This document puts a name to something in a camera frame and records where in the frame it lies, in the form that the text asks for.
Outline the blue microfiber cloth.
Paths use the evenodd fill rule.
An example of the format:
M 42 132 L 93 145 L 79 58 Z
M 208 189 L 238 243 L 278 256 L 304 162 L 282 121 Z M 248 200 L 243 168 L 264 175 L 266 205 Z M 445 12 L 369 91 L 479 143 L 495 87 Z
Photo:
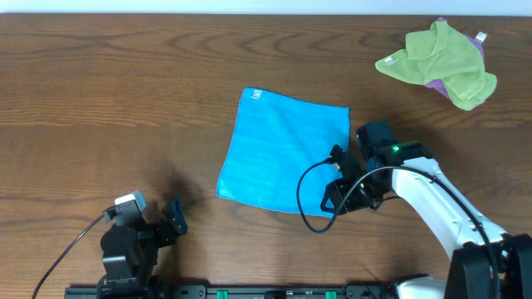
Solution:
M 328 217 L 320 203 L 340 174 L 322 164 L 350 142 L 349 109 L 244 88 L 216 194 L 281 213 Z

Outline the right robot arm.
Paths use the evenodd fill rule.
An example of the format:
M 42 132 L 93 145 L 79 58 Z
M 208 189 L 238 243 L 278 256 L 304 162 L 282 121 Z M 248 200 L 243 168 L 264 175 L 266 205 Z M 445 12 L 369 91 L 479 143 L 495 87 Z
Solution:
M 510 235 L 489 220 L 443 174 L 419 142 L 365 145 L 367 163 L 334 145 L 327 163 L 342 178 L 321 203 L 338 216 L 377 208 L 385 194 L 404 199 L 436 236 L 451 261 L 445 280 L 416 277 L 395 285 L 396 298 L 529 298 L 531 237 Z

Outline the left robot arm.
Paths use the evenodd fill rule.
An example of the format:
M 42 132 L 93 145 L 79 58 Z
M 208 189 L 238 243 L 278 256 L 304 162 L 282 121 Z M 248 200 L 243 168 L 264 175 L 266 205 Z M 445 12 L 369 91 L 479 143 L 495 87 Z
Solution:
M 104 212 L 114 224 L 101 238 L 106 281 L 96 287 L 98 298 L 166 298 L 168 287 L 152 276 L 160 248 L 174 245 L 187 233 L 180 199 L 162 209 L 163 218 L 147 223 L 142 216 L 145 201 L 134 192 L 115 200 Z

